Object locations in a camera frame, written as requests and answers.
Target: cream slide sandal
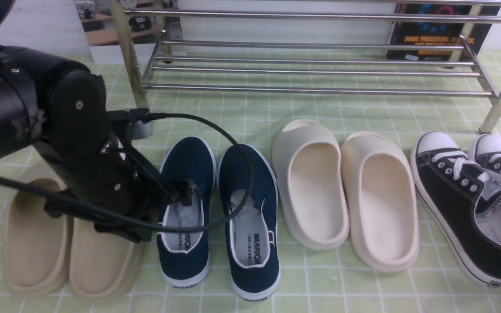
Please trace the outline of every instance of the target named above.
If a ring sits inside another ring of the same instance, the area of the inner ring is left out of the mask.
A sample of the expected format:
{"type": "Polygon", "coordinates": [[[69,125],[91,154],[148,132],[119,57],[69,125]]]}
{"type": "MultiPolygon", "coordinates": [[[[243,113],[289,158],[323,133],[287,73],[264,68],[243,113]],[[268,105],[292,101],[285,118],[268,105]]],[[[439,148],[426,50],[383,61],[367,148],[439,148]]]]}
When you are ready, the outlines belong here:
{"type": "Polygon", "coordinates": [[[94,303],[122,297],[137,279],[144,245],[96,232],[93,222],[75,218],[69,271],[72,289],[94,303]]]}
{"type": "Polygon", "coordinates": [[[419,254],[416,194],[403,151],[376,133],[349,136],[341,146],[351,240],[374,269],[398,272],[419,254]]]}
{"type": "Polygon", "coordinates": [[[293,238],[315,250],[340,246],[349,221],[334,134],[313,120],[292,121],[276,137],[272,163],[293,238]]]}
{"type": "MultiPolygon", "coordinates": [[[[42,161],[24,172],[23,183],[59,192],[67,188],[42,161]]],[[[67,280],[72,218],[50,218],[46,198],[15,191],[7,201],[3,237],[3,273],[12,293],[34,298],[67,280]]]]}

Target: shoe tongue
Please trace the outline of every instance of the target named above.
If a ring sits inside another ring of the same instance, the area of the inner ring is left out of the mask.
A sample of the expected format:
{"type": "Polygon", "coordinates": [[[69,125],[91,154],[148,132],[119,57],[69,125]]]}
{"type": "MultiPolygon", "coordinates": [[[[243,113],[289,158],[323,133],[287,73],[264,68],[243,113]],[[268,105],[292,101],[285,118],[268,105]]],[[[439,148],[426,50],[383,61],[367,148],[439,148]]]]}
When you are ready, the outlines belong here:
{"type": "Polygon", "coordinates": [[[485,211],[491,211],[501,204],[501,186],[486,172],[479,175],[477,179],[484,183],[484,188],[475,207],[475,214],[481,214],[485,211]]]}

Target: shoe insole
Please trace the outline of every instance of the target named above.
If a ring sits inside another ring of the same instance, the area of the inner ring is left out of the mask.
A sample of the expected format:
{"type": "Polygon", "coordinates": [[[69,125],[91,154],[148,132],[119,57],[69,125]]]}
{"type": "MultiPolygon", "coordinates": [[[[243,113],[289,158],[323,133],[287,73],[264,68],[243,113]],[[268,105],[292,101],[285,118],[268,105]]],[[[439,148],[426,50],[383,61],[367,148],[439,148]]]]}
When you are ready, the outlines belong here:
{"type": "MultiPolygon", "coordinates": [[[[231,210],[241,203],[245,190],[236,190],[231,196],[231,210]]],[[[268,228],[252,199],[233,219],[235,257],[243,266],[262,265],[270,254],[268,228]]]]}
{"type": "MultiPolygon", "coordinates": [[[[191,206],[183,206],[181,203],[171,204],[167,210],[167,216],[165,216],[164,226],[196,227],[204,225],[201,204],[197,193],[193,193],[191,206]]],[[[202,232],[165,233],[164,240],[172,251],[187,251],[198,244],[201,236],[202,232]]]]}
{"type": "Polygon", "coordinates": [[[344,227],[339,155],[330,144],[311,144],[295,156],[290,193],[295,215],[309,238],[330,240],[344,227]]]}
{"type": "MultiPolygon", "coordinates": [[[[29,185],[52,192],[61,190],[50,179],[34,180],[29,185]]],[[[7,277],[17,286],[35,286],[47,279],[58,263],[63,219],[50,218],[44,212],[46,198],[42,196],[19,192],[12,201],[7,228],[7,277]]]]}
{"type": "Polygon", "coordinates": [[[416,223],[406,169],[391,156],[374,155],[364,163],[361,179],[360,223],[368,249],[378,260],[405,257],[416,223]]]}
{"type": "Polygon", "coordinates": [[[94,223],[75,218],[71,246],[70,280],[82,293],[103,293],[123,274],[131,242],[120,236],[99,233],[94,223]]]}

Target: grid pattern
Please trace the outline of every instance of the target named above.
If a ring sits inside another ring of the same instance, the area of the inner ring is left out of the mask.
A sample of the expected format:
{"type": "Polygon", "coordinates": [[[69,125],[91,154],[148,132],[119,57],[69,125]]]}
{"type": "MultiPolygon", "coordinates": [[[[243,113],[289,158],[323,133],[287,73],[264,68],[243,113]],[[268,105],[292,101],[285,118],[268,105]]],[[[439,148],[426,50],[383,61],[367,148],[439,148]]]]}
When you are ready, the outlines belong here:
{"type": "MultiPolygon", "coordinates": [[[[371,51],[323,54],[334,59],[356,59],[371,51]]],[[[482,53],[487,70],[501,85],[501,52],[482,53]]],[[[109,110],[134,107],[127,73],[122,65],[95,65],[87,56],[77,56],[107,83],[109,110]]],[[[215,66],[240,66],[215,64],[215,66]]],[[[248,65],[264,67],[265,65],[248,65]]],[[[298,68],[269,65],[269,68],[298,68]]],[[[314,69],[335,66],[314,66],[314,69]]],[[[353,69],[370,67],[354,66],[353,69]]],[[[268,85],[313,87],[383,87],[402,89],[479,90],[476,80],[416,77],[310,77],[291,75],[219,75],[160,73],[155,83],[210,83],[216,85],[268,85]]],[[[153,111],[192,113],[218,123],[235,139],[254,145],[270,158],[273,139],[293,119],[318,120],[332,130],[340,143],[356,131],[374,131],[395,141],[408,153],[419,135],[429,130],[449,133],[462,148],[469,148],[477,136],[489,102],[486,99],[443,97],[368,97],[334,95],[277,95],[264,93],[179,93],[149,91],[153,111]]],[[[135,146],[159,166],[166,150],[183,137],[204,138],[217,158],[229,146],[227,140],[204,125],[185,120],[155,123],[155,135],[135,142],[135,146]]],[[[501,121],[495,133],[501,134],[501,121]]],[[[33,149],[24,149],[0,160],[0,175],[18,177],[40,160],[33,149]]],[[[65,285],[55,293],[34,300],[11,296],[2,274],[3,208],[10,192],[0,188],[0,312],[71,313],[223,313],[223,312],[348,312],[348,313],[501,313],[501,288],[488,289],[469,280],[459,268],[437,224],[419,203],[421,247],[416,263],[404,272],[374,271],[354,253],[350,240],[330,251],[303,248],[290,236],[281,209],[278,211],[278,251],[282,282],[277,293],[260,303],[239,299],[231,290],[224,230],[211,231],[212,270],[193,289],[173,289],[161,278],[155,243],[147,251],[135,286],[113,303],[92,305],[84,302],[65,285]]],[[[221,215],[214,195],[213,219],[221,215]]]]}

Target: wooden shelf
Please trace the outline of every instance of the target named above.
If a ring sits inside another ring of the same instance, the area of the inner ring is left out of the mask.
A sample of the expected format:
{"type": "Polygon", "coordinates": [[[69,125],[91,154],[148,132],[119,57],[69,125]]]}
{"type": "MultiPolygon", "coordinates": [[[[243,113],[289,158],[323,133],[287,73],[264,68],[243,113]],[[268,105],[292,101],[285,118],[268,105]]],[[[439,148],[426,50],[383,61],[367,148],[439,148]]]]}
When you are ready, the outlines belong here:
{"type": "MultiPolygon", "coordinates": [[[[138,38],[158,32],[158,26],[152,25],[149,30],[143,30],[141,32],[131,32],[131,36],[133,36],[133,38],[138,38]]],[[[86,40],[88,41],[89,46],[103,46],[104,44],[119,42],[119,38],[117,38],[117,30],[115,30],[115,27],[106,28],[105,30],[94,30],[93,32],[87,32],[86,40]]]]}
{"type": "Polygon", "coordinates": [[[103,14],[94,14],[94,18],[81,18],[81,23],[103,22],[104,20],[111,20],[113,17],[103,14]]]}

